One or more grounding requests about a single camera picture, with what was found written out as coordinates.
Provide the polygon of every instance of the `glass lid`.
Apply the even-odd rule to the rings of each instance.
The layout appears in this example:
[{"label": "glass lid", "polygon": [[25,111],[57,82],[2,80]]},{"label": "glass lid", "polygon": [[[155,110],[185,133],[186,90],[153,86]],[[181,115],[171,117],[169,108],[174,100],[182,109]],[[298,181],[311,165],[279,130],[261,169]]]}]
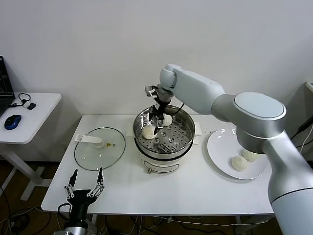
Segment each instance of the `glass lid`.
[{"label": "glass lid", "polygon": [[94,143],[79,142],[75,148],[75,159],[86,170],[99,170],[114,165],[123,155],[125,138],[118,130],[102,127],[90,131],[87,136],[102,139],[99,147]]}]

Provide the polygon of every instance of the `lid handle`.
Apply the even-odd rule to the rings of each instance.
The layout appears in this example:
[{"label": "lid handle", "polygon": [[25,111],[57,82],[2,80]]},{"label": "lid handle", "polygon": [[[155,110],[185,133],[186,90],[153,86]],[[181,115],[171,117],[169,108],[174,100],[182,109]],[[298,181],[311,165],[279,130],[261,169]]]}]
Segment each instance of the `lid handle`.
[{"label": "lid handle", "polygon": [[94,143],[97,148],[103,147],[102,139],[94,136],[76,135],[75,142]]}]

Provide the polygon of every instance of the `computer mouse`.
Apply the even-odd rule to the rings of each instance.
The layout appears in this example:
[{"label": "computer mouse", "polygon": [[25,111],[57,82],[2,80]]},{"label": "computer mouse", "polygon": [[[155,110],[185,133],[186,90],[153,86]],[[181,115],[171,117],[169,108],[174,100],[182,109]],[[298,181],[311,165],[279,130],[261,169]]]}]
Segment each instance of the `computer mouse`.
[{"label": "computer mouse", "polygon": [[4,127],[7,130],[15,129],[18,124],[20,123],[22,116],[19,114],[13,114],[12,116],[8,117],[4,122]]}]

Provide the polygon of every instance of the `robotic arm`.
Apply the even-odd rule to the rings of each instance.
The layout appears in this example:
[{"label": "robotic arm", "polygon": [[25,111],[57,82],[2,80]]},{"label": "robotic arm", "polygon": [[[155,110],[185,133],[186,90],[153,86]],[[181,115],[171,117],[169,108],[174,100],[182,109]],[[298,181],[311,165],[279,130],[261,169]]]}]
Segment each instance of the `robotic arm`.
[{"label": "robotic arm", "polygon": [[270,161],[268,197],[283,233],[313,233],[313,170],[284,130],[287,111],[281,102],[252,92],[225,94],[217,82],[172,64],[162,69],[160,84],[147,87],[146,94],[158,104],[153,115],[157,130],[173,96],[200,114],[234,123],[238,142],[251,152],[266,153]]}]

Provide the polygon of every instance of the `steamed bun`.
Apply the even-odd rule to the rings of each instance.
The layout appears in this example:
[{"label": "steamed bun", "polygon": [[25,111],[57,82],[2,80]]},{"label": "steamed bun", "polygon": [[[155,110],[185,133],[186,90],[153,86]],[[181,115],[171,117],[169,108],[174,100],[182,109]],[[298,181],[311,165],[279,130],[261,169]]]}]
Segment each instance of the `steamed bun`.
[{"label": "steamed bun", "polygon": [[142,136],[144,138],[146,138],[147,140],[151,140],[154,139],[155,137],[157,137],[155,133],[155,126],[153,125],[145,125],[142,129]]},{"label": "steamed bun", "polygon": [[233,157],[231,159],[231,165],[235,170],[238,171],[244,171],[247,167],[247,164],[248,161],[242,156]]},{"label": "steamed bun", "polygon": [[173,118],[171,115],[164,114],[163,126],[169,126],[172,124]]},{"label": "steamed bun", "polygon": [[262,154],[252,153],[246,149],[243,149],[241,151],[241,156],[243,156],[249,162],[253,162],[253,161],[257,160],[259,157],[261,157]]}]

